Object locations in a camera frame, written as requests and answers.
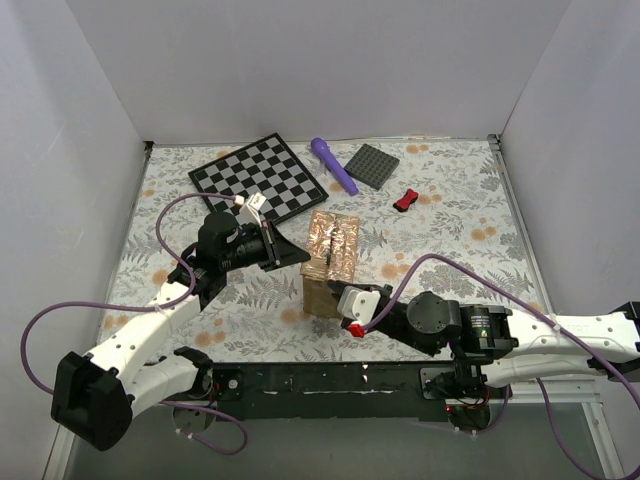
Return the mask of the brown taped cardboard box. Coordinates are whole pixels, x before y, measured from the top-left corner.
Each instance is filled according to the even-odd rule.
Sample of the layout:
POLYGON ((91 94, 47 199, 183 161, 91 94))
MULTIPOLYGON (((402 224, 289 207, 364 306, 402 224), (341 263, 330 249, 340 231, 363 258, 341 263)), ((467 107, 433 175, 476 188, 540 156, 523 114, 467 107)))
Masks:
POLYGON ((330 280, 352 282, 358 258, 358 217, 314 210, 305 249, 311 259, 301 266, 303 310, 316 317, 338 318, 330 280))

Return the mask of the red black knife cap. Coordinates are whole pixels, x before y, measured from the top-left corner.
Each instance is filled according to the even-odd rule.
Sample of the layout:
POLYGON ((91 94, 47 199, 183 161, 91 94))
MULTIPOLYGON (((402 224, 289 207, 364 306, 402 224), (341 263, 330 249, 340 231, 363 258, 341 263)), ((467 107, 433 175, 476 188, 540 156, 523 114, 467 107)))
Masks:
POLYGON ((400 213, 407 212, 418 198, 418 192, 413 189, 407 189, 404 195, 393 204, 393 208, 400 213))

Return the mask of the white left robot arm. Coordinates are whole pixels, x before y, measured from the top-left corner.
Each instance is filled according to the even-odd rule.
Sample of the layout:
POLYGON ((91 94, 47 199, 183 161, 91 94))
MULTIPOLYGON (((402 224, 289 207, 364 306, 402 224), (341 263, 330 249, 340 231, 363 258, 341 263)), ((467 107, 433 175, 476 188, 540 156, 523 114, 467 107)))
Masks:
POLYGON ((269 272, 309 259, 270 221, 241 225, 228 213, 208 215, 148 311, 85 354, 70 352, 59 362, 52 419, 105 451, 137 415, 170 397, 213 398, 219 384, 203 352, 181 347, 156 363, 150 357, 215 299, 228 273, 253 265, 269 272))

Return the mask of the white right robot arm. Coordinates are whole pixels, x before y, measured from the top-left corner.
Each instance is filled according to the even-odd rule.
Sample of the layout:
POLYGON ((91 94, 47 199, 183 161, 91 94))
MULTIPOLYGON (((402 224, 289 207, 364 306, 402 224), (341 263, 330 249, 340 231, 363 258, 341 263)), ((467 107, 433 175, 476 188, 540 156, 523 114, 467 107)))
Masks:
POLYGON ((375 329, 428 356, 449 350, 453 387, 469 398, 487 386, 541 377, 639 380, 639 322, 624 311, 546 323, 529 312, 423 292, 391 305, 375 329))

